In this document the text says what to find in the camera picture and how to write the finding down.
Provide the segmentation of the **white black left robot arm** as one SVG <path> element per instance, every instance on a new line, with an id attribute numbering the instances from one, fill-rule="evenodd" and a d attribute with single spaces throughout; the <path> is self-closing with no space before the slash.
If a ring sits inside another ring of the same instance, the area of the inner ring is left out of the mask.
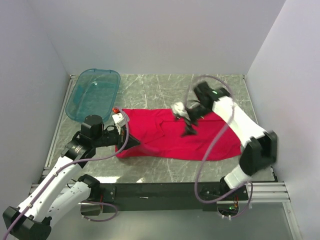
<path id="1" fill-rule="evenodd" d="M 79 203 L 106 205 L 107 192 L 101 183 L 90 175 L 78 178 L 65 193 L 62 190 L 74 175 L 88 162 L 96 160 L 96 150 L 116 146 L 121 153 L 130 139 L 128 115 L 121 111 L 112 116 L 114 124 L 104 126 L 98 115 L 89 115 L 80 130 L 68 142 L 56 164 L 39 186 L 17 207 L 9 206 L 2 214 L 7 228 L 3 238 L 9 235 L 19 240 L 46 240 L 52 227 L 69 210 Z"/>

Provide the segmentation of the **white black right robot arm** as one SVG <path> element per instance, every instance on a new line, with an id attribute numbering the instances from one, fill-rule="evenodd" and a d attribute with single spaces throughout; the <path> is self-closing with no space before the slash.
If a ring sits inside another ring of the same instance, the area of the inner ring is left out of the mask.
<path id="1" fill-rule="evenodd" d="M 253 175 L 277 161 L 278 136 L 274 131 L 266 131 L 251 120 L 234 102 L 230 89 L 212 89 L 206 81 L 202 81 L 193 91 L 197 97 L 194 107 L 187 107 L 185 102 L 176 102 L 171 106 L 173 115 L 183 118 L 185 122 L 183 136 L 196 135 L 197 131 L 193 127 L 198 124 L 199 119 L 210 113 L 215 113 L 225 122 L 202 160 L 208 160 L 214 144 L 227 130 L 232 130 L 240 140 L 242 152 L 239 163 L 219 183 L 220 198 L 230 200 L 237 194 L 237 189 L 251 180 Z"/>

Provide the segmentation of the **red t shirt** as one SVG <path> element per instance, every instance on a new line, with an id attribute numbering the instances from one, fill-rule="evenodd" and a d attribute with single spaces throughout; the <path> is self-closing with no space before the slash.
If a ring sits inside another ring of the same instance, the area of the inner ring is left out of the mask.
<path id="1" fill-rule="evenodd" d="M 159 157 L 200 161 L 225 121 L 211 112 L 198 121 L 196 135 L 183 136 L 185 123 L 175 121 L 170 109 L 125 109 L 129 133 L 140 144 L 127 146 L 118 158 Z"/>

